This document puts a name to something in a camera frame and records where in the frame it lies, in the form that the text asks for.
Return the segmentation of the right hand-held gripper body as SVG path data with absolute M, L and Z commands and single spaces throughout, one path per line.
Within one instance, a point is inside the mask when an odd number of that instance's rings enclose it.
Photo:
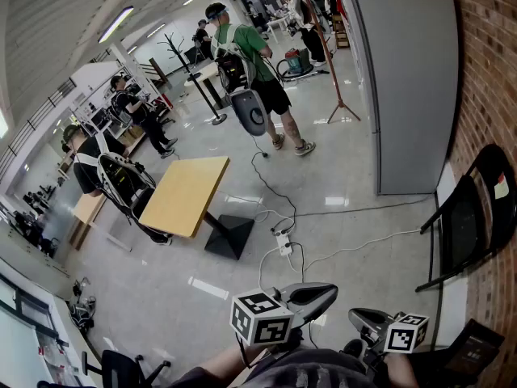
M 412 353 L 425 340 L 429 323 L 429 317 L 421 314 L 390 315 L 367 308 L 350 309 L 348 318 L 375 354 Z

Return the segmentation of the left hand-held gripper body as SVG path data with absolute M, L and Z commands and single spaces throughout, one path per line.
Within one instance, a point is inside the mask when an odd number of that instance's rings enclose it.
M 229 324 L 248 346 L 283 344 L 292 331 L 324 314 L 337 296 L 336 285 L 322 282 L 254 289 L 232 298 Z

